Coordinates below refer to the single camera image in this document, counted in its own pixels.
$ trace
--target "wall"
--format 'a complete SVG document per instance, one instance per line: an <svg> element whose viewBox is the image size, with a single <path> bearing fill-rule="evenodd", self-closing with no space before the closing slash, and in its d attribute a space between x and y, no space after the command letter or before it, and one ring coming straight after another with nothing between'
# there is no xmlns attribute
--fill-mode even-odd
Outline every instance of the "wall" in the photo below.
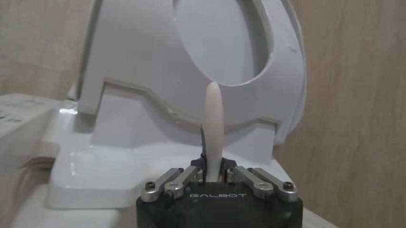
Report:
<svg viewBox="0 0 406 228"><path fill-rule="evenodd" d="M339 227L406 227L406 1L291 2L307 105L275 156L306 207ZM92 4L0 1L0 93L64 98Z"/></svg>
<svg viewBox="0 0 406 228"><path fill-rule="evenodd" d="M93 0L0 0L0 94L62 99L80 66Z"/></svg>
<svg viewBox="0 0 406 228"><path fill-rule="evenodd" d="M307 104L276 158L339 227L406 227L406 1L291 2Z"/></svg>

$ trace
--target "robotic hand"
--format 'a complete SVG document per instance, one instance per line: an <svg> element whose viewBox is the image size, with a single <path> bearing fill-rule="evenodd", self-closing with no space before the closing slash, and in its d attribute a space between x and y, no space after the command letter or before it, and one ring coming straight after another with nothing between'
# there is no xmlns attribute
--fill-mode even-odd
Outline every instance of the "robotic hand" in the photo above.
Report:
<svg viewBox="0 0 406 228"><path fill-rule="evenodd" d="M171 168L145 183L136 202L137 227L301 228L295 184L221 158L223 110L215 83L205 94L201 156L185 169Z"/></svg>

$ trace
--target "toilet lid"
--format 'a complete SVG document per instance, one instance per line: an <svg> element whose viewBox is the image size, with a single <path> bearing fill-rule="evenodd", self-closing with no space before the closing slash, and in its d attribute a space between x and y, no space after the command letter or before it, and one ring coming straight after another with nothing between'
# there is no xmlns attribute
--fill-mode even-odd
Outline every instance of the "toilet lid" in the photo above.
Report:
<svg viewBox="0 0 406 228"><path fill-rule="evenodd" d="M284 140L304 106L304 59L280 0L104 0L96 13L78 111L103 85L145 91L199 123L204 88L221 87L225 124L261 119Z"/></svg>

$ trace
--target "screw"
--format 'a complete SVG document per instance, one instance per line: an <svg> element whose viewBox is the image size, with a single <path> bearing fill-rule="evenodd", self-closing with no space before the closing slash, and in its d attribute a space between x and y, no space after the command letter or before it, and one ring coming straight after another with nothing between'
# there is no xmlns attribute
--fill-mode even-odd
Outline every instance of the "screw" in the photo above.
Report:
<svg viewBox="0 0 406 228"><path fill-rule="evenodd" d="M145 183L145 190L152 190L155 189L155 183L152 181Z"/></svg>
<svg viewBox="0 0 406 228"><path fill-rule="evenodd" d="M291 182L283 182L283 189L291 191L293 188L293 184Z"/></svg>

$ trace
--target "toilet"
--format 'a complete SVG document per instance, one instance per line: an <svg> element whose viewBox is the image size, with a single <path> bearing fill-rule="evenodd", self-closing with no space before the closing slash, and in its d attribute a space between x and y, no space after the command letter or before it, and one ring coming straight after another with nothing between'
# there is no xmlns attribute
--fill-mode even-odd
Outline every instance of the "toilet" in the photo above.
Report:
<svg viewBox="0 0 406 228"><path fill-rule="evenodd" d="M285 0L101 0L88 30L77 101L54 112L48 185L13 222L135 227L145 181L201 153L204 89L224 104L223 157L291 181L272 157L303 114L306 62Z"/></svg>

